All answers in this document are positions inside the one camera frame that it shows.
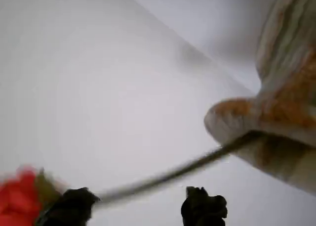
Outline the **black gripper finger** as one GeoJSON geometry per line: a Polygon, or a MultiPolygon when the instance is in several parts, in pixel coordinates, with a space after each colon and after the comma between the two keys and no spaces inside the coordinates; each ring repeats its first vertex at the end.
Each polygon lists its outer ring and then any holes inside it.
{"type": "Polygon", "coordinates": [[[85,226],[91,219],[92,207],[99,201],[87,187],[68,189],[39,214],[36,225],[85,226]]]}
{"type": "Polygon", "coordinates": [[[181,206],[184,226],[225,226],[227,214],[223,196],[210,196],[204,187],[186,187],[186,199],[181,206]]]}

